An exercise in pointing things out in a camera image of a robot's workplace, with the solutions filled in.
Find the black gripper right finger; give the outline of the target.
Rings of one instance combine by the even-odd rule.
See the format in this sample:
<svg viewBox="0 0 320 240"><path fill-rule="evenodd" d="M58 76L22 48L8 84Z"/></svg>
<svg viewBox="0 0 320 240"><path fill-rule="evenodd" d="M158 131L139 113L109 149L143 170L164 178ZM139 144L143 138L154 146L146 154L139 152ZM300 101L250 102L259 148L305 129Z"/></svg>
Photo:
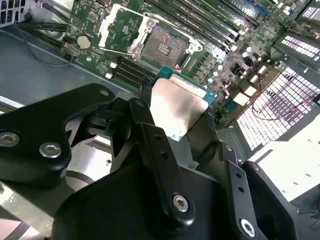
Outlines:
<svg viewBox="0 0 320 240"><path fill-rule="evenodd" d="M187 130L196 170L218 184L218 229L235 240L302 240L299 218L264 170L252 161L239 163L206 114Z"/></svg>

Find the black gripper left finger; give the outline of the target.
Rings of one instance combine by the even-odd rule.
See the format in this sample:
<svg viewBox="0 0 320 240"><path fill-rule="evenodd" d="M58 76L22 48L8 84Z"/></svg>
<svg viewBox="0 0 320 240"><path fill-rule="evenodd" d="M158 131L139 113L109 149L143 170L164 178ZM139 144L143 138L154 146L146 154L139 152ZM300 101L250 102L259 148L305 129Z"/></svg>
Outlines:
<svg viewBox="0 0 320 240"><path fill-rule="evenodd" d="M196 216L191 195L165 132L147 104L115 97L91 83L2 114L0 178L36 187L55 186L66 174L72 148L105 132L121 161L139 162L150 212L170 227L188 227Z"/></svg>

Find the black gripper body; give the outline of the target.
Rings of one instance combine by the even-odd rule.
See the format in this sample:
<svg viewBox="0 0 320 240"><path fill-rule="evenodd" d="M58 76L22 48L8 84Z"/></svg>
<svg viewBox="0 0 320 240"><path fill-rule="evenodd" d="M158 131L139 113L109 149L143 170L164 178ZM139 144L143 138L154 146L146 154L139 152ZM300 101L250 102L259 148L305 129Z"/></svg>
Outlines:
<svg viewBox="0 0 320 240"><path fill-rule="evenodd" d="M131 163L72 194L54 218L54 240L234 240L222 190L211 177L181 169L195 220L175 230L140 163Z"/></svg>

